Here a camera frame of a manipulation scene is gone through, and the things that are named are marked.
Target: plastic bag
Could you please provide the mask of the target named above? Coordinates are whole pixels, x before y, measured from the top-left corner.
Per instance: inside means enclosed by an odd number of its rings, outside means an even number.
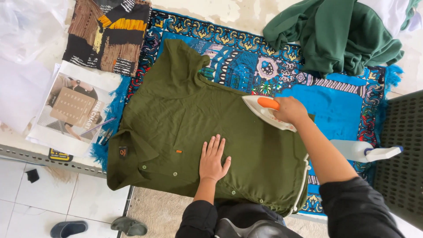
[[[0,57],[26,64],[63,35],[67,0],[0,1]]]

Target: patterned shirt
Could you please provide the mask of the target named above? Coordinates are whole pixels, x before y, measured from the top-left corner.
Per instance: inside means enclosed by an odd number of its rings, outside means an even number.
[[[151,3],[76,0],[63,60],[135,76]]]

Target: blue prayer rug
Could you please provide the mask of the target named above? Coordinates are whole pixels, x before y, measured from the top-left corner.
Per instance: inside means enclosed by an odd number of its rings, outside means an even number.
[[[321,79],[301,71],[299,45],[288,44],[275,51],[262,36],[153,9],[137,76],[129,84],[126,100],[142,84],[143,75],[162,52],[163,39],[167,38],[181,39],[201,55],[208,55],[210,64],[201,74],[210,81],[251,95],[294,96],[315,114],[315,123],[328,139],[367,141],[376,146],[376,109],[384,98],[389,68],[368,67],[356,77],[329,74]],[[372,183],[372,163],[350,163]],[[324,215],[313,169],[308,176],[308,199],[300,212]]]

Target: white spray bottle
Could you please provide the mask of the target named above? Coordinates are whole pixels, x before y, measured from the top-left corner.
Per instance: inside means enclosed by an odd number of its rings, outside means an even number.
[[[334,139],[330,140],[330,142],[347,160],[362,163],[389,159],[403,151],[402,146],[375,149],[370,143],[365,141],[345,141]]]

